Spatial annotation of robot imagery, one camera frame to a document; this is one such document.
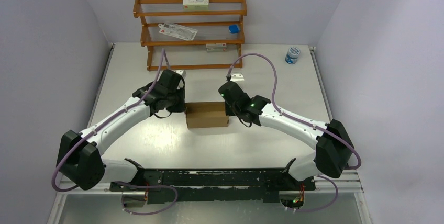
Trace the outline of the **brown cardboard box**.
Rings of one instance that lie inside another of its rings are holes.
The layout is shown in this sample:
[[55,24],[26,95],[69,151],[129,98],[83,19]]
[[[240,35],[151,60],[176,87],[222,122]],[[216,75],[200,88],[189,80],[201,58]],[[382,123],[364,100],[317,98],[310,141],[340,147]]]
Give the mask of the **brown cardboard box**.
[[226,115],[224,102],[185,103],[185,119],[188,129],[227,127],[229,116]]

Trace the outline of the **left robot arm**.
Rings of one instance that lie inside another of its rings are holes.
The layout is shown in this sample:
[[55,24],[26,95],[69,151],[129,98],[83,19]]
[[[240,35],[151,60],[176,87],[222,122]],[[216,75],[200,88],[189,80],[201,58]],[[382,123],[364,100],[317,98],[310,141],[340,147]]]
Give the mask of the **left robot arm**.
[[77,133],[61,138],[56,172],[70,179],[75,188],[89,190],[99,183],[123,182],[136,191],[146,185],[145,169],[132,159],[103,159],[107,149],[128,130],[157,113],[185,112],[184,70],[164,70],[155,80],[133,92],[113,114]]

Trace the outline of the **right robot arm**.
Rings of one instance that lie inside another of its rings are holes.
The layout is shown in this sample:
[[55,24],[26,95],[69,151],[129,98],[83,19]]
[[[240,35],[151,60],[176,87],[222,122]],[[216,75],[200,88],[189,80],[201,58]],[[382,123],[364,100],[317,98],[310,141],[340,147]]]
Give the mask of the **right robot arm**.
[[313,152],[289,162],[283,174],[283,184],[296,189],[302,181],[319,175],[339,178],[347,168],[353,145],[344,125],[315,121],[275,107],[271,100],[259,95],[249,97],[235,82],[229,81],[218,89],[226,108],[247,127],[268,127],[296,138]]

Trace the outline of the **grey box lower shelf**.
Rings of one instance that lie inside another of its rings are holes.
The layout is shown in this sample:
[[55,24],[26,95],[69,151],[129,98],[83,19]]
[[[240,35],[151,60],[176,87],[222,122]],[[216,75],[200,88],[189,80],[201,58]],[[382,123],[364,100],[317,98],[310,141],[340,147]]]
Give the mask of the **grey box lower shelf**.
[[205,44],[207,52],[227,52],[226,43],[207,43]]

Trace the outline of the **white green box top shelf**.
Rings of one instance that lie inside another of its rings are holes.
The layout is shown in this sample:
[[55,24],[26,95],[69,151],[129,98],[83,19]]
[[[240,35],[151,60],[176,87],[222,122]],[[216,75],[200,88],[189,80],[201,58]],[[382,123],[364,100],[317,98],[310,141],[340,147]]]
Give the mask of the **white green box top shelf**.
[[184,11],[208,11],[209,0],[183,0]]

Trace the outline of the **flat plastic blister package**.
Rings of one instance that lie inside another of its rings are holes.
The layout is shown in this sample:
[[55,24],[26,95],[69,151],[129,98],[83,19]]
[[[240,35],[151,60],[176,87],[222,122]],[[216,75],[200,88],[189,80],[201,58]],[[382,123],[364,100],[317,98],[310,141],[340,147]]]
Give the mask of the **flat plastic blister package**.
[[185,27],[175,23],[158,24],[159,33],[184,41],[193,41],[198,33],[197,29]]

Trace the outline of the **wooden three-tier shelf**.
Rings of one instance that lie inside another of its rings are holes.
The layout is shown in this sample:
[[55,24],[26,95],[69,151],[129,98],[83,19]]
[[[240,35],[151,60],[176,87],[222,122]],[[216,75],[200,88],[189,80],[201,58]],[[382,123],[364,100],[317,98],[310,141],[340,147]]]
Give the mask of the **wooden three-tier shelf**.
[[[184,11],[182,0],[135,0],[133,16],[141,20],[140,44],[148,51],[147,70],[153,71],[156,47],[205,46],[207,43],[234,45],[237,55],[245,43],[244,17],[248,13],[247,0],[209,0],[208,11]],[[175,23],[197,29],[193,41],[184,41],[159,33],[158,24]],[[241,32],[230,34],[228,27],[239,25]]]

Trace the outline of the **small blue object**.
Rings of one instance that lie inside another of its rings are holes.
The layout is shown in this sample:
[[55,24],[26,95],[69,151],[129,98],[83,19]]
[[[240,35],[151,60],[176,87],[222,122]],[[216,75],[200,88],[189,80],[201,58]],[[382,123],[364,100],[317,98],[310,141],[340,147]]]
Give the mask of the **small blue object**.
[[238,34],[241,32],[240,26],[239,25],[230,25],[228,27],[229,33],[230,34]]

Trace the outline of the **blue white round jar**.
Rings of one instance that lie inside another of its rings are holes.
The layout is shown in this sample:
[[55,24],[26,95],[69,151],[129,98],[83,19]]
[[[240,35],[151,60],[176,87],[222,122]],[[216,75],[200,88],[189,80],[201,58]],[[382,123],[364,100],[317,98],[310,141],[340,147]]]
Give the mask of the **blue white round jar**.
[[300,54],[301,50],[298,47],[289,47],[285,56],[285,62],[288,64],[295,64],[298,61]]

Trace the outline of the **black base frame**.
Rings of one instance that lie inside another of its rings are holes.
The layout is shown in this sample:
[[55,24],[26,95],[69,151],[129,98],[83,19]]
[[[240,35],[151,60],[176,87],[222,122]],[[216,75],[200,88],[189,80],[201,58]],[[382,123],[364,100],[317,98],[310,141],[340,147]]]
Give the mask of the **black base frame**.
[[178,202],[260,200],[280,203],[280,192],[313,191],[313,177],[298,181],[284,168],[145,169],[127,185],[111,182],[112,192],[146,193],[148,204]]

